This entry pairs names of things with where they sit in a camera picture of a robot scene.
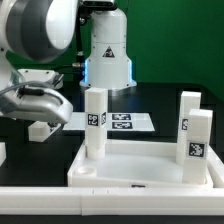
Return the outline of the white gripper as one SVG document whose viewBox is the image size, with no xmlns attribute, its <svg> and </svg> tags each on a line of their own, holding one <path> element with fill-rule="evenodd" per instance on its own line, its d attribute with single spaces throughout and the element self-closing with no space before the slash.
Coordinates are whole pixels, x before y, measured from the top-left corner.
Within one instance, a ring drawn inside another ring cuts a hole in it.
<svg viewBox="0 0 224 224">
<path fill-rule="evenodd" d="M 25 87 L 0 92 L 0 116 L 48 122 L 50 128 L 66 124 L 72 115 L 72 104 L 50 88 Z"/>
</svg>

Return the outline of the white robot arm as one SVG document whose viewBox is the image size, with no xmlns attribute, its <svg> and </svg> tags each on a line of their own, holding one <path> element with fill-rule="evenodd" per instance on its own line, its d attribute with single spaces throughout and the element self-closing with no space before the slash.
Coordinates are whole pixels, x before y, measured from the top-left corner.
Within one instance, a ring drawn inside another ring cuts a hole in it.
<svg viewBox="0 0 224 224">
<path fill-rule="evenodd" d="M 0 0 L 1 117 L 69 122 L 73 105 L 49 84 L 26 79 L 7 54 L 38 63 L 57 59 L 73 40 L 80 8 L 87 8 L 95 23 L 81 86 L 120 91 L 136 85 L 125 50 L 125 14 L 114 0 Z"/>
</svg>

